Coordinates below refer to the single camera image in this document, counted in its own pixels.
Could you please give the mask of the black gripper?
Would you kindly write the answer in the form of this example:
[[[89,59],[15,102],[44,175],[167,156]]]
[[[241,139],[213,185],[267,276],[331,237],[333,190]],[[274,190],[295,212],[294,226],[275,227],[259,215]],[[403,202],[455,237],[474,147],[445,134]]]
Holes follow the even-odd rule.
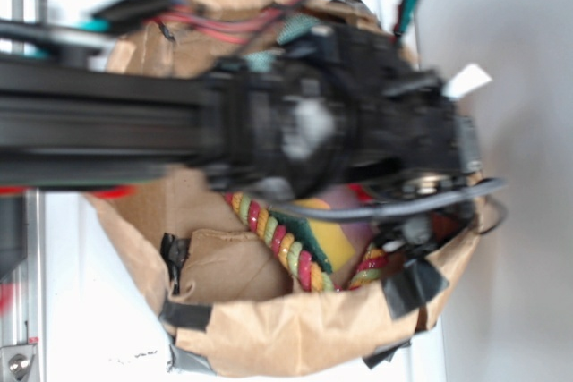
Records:
[[[290,201],[334,184],[383,190],[482,167],[473,123],[440,76],[415,70],[381,34],[317,24],[261,70],[229,56],[208,78],[228,111],[227,153],[204,170],[217,191]]]

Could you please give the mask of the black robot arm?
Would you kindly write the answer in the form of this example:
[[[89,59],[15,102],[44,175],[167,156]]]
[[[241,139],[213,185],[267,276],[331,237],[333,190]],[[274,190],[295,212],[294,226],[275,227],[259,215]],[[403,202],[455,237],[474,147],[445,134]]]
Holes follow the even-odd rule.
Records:
[[[1,184],[105,189],[201,169],[217,191],[282,202],[333,184],[479,171],[475,129],[434,71],[380,34],[316,24],[263,71],[223,57],[194,79],[93,72],[100,35],[3,21],[47,60],[1,58]]]

